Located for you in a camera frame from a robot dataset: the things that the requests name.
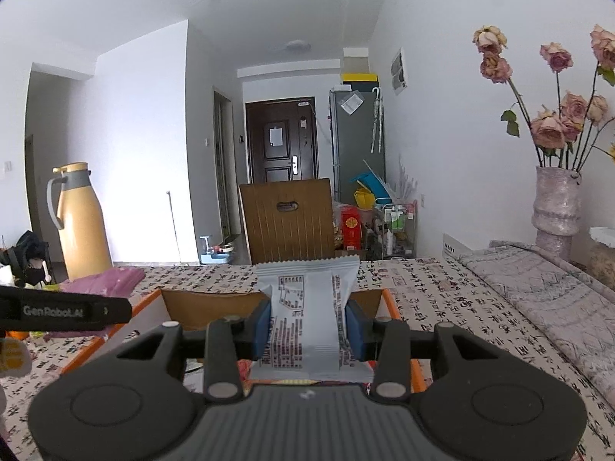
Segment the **white snack packet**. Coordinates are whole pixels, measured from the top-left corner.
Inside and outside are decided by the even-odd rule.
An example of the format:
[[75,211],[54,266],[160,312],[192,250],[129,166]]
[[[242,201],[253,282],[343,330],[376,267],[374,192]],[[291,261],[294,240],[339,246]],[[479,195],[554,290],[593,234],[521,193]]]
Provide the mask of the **white snack packet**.
[[253,380],[371,380],[371,367],[353,357],[346,337],[345,307],[359,267],[356,256],[255,267],[256,287],[271,302],[271,323],[264,355],[250,370]]

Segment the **red orange cardboard box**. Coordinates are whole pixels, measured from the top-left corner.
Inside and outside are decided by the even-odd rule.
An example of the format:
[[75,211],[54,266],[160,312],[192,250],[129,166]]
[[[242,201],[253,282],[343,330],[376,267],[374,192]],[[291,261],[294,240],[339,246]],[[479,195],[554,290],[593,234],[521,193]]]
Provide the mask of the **red orange cardboard box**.
[[[132,319],[129,323],[116,325],[108,335],[95,337],[88,345],[79,350],[69,362],[63,366],[61,375],[85,363],[101,357],[114,350],[121,343],[128,342],[132,337],[145,334],[161,323],[177,320],[185,329],[203,329],[207,323],[223,315],[248,315],[261,302],[265,295],[259,292],[226,292],[226,294],[207,294],[206,292],[178,292],[177,290],[157,289],[146,295],[132,307]],[[378,288],[360,290],[350,295],[370,318],[390,317],[400,320],[401,316],[389,289]],[[240,375],[247,391],[254,383],[273,384],[304,384],[316,383],[315,380],[297,380],[292,378],[281,380],[262,379],[261,368],[257,364],[240,361]],[[411,361],[412,392],[425,391],[423,371],[418,360]]]

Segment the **calligraphy print tablecloth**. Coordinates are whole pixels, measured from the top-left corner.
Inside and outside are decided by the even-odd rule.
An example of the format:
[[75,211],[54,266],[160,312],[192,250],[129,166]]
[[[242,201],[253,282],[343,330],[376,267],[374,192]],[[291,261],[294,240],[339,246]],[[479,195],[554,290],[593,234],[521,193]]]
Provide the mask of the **calligraphy print tablecloth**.
[[[372,288],[388,289],[399,314],[413,329],[429,330],[434,323],[450,320],[571,386],[588,412],[587,430],[578,447],[581,459],[613,459],[611,405],[546,336],[470,270],[450,259],[364,262],[356,289]],[[1,434],[18,459],[38,459],[26,423],[31,398],[96,341],[94,337],[26,339],[32,357],[30,374],[1,382],[7,398]]]

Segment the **yellow thermos jug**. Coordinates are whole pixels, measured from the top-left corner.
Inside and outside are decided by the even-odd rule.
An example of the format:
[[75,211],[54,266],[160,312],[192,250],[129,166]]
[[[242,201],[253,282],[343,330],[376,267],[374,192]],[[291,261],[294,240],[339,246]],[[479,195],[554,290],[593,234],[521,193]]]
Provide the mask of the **yellow thermos jug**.
[[87,163],[55,167],[47,183],[48,213],[60,237],[68,278],[73,281],[109,270],[110,258],[102,208]]

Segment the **pink plastic bag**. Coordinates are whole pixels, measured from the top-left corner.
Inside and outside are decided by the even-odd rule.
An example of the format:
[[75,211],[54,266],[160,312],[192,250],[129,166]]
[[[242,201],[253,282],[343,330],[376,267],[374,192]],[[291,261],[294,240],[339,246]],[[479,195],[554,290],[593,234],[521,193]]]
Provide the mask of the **pink plastic bag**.
[[113,267],[101,274],[82,277],[60,284],[47,284],[51,292],[77,292],[86,295],[102,295],[111,298],[130,298],[132,292],[145,278],[140,267]]

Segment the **metal trolley with bottles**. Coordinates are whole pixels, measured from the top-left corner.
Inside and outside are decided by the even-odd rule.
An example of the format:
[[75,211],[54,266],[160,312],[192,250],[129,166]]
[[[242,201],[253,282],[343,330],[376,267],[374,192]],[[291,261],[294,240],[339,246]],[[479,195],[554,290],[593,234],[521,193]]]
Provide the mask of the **metal trolley with bottles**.
[[377,259],[415,258],[417,253],[417,202],[376,203],[373,207],[372,251]]

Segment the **red gift box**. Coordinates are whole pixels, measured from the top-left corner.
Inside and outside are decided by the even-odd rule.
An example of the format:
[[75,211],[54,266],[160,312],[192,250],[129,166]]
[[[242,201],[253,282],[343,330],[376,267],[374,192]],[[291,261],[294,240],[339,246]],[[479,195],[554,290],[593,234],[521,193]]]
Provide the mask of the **red gift box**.
[[362,248],[361,214],[356,207],[350,205],[342,207],[340,229],[345,250],[360,250]]

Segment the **folded grey patterned cloth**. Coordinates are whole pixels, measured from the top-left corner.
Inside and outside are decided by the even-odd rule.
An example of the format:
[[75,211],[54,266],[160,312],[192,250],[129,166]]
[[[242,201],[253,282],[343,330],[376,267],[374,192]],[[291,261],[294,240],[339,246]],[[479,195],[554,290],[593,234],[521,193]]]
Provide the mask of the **folded grey patterned cloth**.
[[524,315],[614,403],[614,292],[551,252],[491,242],[458,262]]

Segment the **dark brown entrance door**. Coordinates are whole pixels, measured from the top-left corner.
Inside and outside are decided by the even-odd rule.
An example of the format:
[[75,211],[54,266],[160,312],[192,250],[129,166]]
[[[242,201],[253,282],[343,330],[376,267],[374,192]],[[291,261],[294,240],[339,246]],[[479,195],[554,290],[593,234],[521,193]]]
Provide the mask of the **dark brown entrance door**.
[[317,177],[314,107],[313,98],[276,99],[245,105],[253,183]]

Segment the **pink textured vase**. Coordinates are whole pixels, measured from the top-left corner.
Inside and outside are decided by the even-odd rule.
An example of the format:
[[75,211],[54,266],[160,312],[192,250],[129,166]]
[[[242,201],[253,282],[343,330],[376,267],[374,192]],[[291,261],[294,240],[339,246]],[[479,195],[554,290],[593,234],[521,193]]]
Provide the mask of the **pink textured vase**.
[[561,167],[537,167],[532,224],[536,245],[569,261],[581,226],[582,176]]

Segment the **grey refrigerator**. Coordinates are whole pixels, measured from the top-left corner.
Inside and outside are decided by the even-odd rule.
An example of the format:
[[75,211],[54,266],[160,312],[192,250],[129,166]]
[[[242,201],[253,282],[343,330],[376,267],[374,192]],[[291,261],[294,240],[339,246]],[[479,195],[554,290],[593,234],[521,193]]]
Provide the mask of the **grey refrigerator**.
[[356,177],[386,176],[384,103],[374,81],[346,82],[329,92],[335,199],[354,204]]

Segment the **yellow box on refrigerator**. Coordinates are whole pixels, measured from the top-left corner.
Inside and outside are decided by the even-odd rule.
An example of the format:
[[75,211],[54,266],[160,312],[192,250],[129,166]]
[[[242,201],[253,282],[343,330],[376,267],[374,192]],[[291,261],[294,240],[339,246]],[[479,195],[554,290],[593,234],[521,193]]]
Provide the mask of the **yellow box on refrigerator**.
[[373,73],[343,73],[341,79],[344,83],[353,82],[375,82],[378,83],[378,76]]

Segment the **dried pink rose bouquet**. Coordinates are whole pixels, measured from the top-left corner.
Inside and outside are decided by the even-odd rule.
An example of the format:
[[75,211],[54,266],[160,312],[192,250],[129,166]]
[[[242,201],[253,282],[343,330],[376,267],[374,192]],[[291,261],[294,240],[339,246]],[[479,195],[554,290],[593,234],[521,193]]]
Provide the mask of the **dried pink rose bouquet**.
[[542,105],[531,114],[513,81],[513,69],[505,59],[508,39],[496,26],[483,26],[473,32],[472,43],[482,56],[479,72],[494,85],[508,85],[515,102],[501,113],[507,135],[518,138],[520,127],[527,126],[540,167],[557,167],[580,173],[592,153],[614,158],[614,146],[602,147],[602,132],[614,126],[614,106],[597,94],[599,80],[614,84],[614,33],[599,25],[590,32],[590,47],[595,58],[589,97],[562,89],[561,75],[573,67],[572,54],[561,44],[540,46],[539,55],[555,77],[557,106]]

